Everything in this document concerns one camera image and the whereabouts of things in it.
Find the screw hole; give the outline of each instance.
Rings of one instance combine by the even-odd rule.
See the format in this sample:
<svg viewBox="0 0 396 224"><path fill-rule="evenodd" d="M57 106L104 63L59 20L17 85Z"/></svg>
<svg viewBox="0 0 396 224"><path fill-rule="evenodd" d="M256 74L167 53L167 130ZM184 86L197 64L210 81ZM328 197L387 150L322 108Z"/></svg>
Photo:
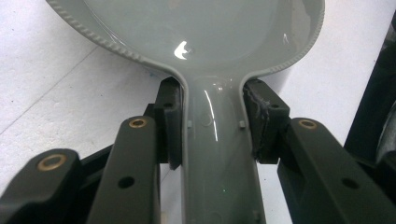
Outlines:
<svg viewBox="0 0 396 224"><path fill-rule="evenodd" d="M136 125L136 126L142 125L142 124L143 124L143 120L137 120L137 121L133 122L133 125Z"/></svg>
<svg viewBox="0 0 396 224"><path fill-rule="evenodd" d="M353 179L349 179L349 178L343 178L342 179L343 184L350 188L350 189L358 189L359 185L358 183L356 183Z"/></svg>
<svg viewBox="0 0 396 224"><path fill-rule="evenodd" d="M301 126L303 126L306 129L316 129L318 127L315 122L308 119L302 119L299 121L299 123Z"/></svg>
<svg viewBox="0 0 396 224"><path fill-rule="evenodd" d="M120 189L127 189L134 184L134 179L130 176L125 176L124 178L120 179L119 181L119 188Z"/></svg>
<svg viewBox="0 0 396 224"><path fill-rule="evenodd" d="M165 108L171 108L173 105L172 104L170 104L170 103L167 103L167 104L164 104L163 105L163 107L165 107Z"/></svg>
<svg viewBox="0 0 396 224"><path fill-rule="evenodd" d="M37 169L39 171L50 171L62 166L66 162L66 156L63 154L53 154L41 160Z"/></svg>
<svg viewBox="0 0 396 224"><path fill-rule="evenodd" d="M134 119L129 122L129 126L132 128L142 128L146 126L147 121L145 119Z"/></svg>

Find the white surface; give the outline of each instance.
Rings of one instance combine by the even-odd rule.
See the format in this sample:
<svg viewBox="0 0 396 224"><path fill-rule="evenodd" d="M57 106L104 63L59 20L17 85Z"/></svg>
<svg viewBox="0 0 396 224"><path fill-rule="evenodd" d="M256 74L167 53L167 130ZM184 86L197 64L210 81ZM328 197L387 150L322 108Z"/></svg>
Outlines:
<svg viewBox="0 0 396 224"><path fill-rule="evenodd" d="M317 119L344 143L395 8L394 0L326 2L317 44L280 93L292 117ZM97 48L41 0L0 2L0 40L0 192L42 151L70 147L83 158L112 144L163 78ZM178 223L180 175L167 171L162 206ZM259 172L268 223L290 222L275 166Z"/></svg>

